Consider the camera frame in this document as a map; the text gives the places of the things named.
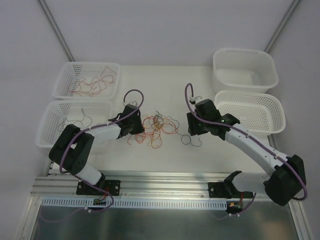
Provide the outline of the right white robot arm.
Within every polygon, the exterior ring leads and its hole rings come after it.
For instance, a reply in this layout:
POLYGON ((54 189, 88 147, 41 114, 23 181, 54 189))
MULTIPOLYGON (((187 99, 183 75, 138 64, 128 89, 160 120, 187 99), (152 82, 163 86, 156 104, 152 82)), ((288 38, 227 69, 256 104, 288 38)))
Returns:
POLYGON ((230 113, 220 114, 210 99, 195 104, 187 113, 188 133, 192 136, 210 133, 237 147, 262 169, 263 173, 236 170, 224 181, 217 194, 230 199, 241 192, 266 194, 274 203, 284 206, 290 200, 308 196, 304 162, 298 155, 288 156, 260 142, 230 113))

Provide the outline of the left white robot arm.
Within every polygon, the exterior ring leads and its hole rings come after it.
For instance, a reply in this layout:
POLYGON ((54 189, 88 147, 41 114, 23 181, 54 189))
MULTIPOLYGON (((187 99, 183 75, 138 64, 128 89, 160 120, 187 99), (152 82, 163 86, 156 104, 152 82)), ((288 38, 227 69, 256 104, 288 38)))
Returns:
POLYGON ((141 112, 137 106, 127 104, 122 113, 108 123, 81 130, 69 124, 51 148, 48 157, 62 170, 81 179, 95 195, 105 189, 105 175, 90 166, 88 158, 92 147, 100 147, 109 140, 118 140, 126 135, 144 132, 141 112))

